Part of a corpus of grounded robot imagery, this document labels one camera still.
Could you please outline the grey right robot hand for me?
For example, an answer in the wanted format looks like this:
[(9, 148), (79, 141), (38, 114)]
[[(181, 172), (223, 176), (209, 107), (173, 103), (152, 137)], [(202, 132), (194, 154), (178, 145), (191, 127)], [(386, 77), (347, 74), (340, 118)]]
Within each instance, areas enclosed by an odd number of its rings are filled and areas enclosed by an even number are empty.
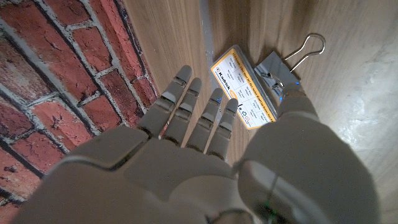
[(135, 128), (78, 146), (26, 201), (14, 223), (379, 223), (372, 175), (322, 124), (299, 83), (233, 166), (226, 153), (238, 102), (214, 120), (208, 100), (182, 143), (201, 80), (183, 66)]

